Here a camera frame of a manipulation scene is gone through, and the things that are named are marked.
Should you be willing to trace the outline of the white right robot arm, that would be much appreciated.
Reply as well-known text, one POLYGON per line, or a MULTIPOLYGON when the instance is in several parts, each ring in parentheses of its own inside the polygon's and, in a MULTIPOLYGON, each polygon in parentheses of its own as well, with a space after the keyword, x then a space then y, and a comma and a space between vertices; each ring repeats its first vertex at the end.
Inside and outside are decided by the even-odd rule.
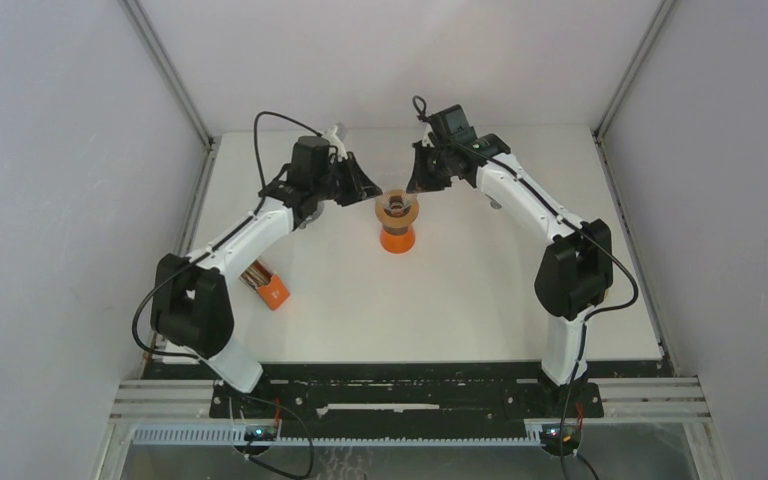
POLYGON ((493 135, 466 145, 436 146, 420 140, 412 147, 408 192, 442 191, 455 179, 464 180, 542 241, 534 291, 548 315, 541 369, 549 382, 538 388, 538 402, 549 415, 565 415, 578 400, 573 384, 586 372, 587 323, 603 312, 602 303, 613 284, 610 228, 600 219, 587 221, 569 212, 493 135))

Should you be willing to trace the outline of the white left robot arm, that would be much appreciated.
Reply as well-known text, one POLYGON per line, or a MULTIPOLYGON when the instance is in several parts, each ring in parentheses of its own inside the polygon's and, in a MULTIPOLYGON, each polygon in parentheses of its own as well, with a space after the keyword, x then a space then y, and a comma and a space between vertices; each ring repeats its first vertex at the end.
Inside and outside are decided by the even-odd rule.
POLYGON ((332 201, 350 206, 381 196, 382 189, 355 156, 327 153, 285 164, 259 192, 258 203, 237 225, 185 256, 168 254, 157 265, 150 325, 178 354, 206 364, 235 389, 234 404, 250 417, 271 407, 271 388, 261 383, 261 364, 238 335, 230 286, 278 240, 298 230, 332 201))

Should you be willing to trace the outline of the clear ribbed glass dripper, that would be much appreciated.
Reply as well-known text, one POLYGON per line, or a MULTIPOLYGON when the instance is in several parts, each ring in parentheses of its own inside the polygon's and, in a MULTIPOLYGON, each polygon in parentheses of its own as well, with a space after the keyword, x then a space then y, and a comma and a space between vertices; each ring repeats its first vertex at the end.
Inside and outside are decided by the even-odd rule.
POLYGON ((399 218, 408 215, 417 205, 417 196, 401 189, 393 189, 381 197, 384 213, 389 217, 399 218))

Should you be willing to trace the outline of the orange glass carafe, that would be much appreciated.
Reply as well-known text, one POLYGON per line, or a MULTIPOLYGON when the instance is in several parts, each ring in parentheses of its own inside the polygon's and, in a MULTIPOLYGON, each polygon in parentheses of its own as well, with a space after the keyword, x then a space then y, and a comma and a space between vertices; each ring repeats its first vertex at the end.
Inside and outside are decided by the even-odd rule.
POLYGON ((415 245, 416 236, 412 226, 394 229, 383 226, 379 235, 382 248, 391 254, 404 254, 415 245))

